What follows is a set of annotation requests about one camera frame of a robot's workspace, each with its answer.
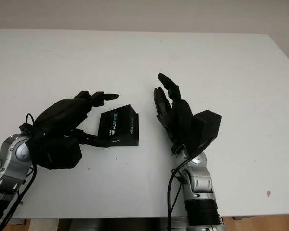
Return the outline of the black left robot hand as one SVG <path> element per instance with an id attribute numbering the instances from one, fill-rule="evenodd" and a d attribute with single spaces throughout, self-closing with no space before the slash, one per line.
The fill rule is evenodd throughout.
<path id="1" fill-rule="evenodd" d="M 80 144 L 95 147 L 109 147 L 109 141 L 96 135 L 87 134 L 76 127 L 87 117 L 93 107 L 104 105 L 104 101 L 118 98 L 118 94 L 98 91 L 90 95 L 81 91 L 74 98 L 62 99 L 43 111 L 35 120 L 34 126 L 47 136 L 73 137 Z"/>

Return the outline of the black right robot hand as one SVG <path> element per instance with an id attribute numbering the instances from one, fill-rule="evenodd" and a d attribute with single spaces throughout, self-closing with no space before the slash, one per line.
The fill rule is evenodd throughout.
<path id="1" fill-rule="evenodd" d="M 168 91 L 168 97 L 172 99 L 172 103 L 169 103 L 162 87 L 154 89 L 157 118 L 173 143 L 171 151 L 175 154 L 184 146 L 188 154 L 192 155 L 197 149 L 197 144 L 191 132 L 193 114 L 190 106 L 186 100 L 181 98 L 179 86 L 171 79 L 163 73 L 158 74 L 158 79 Z"/>

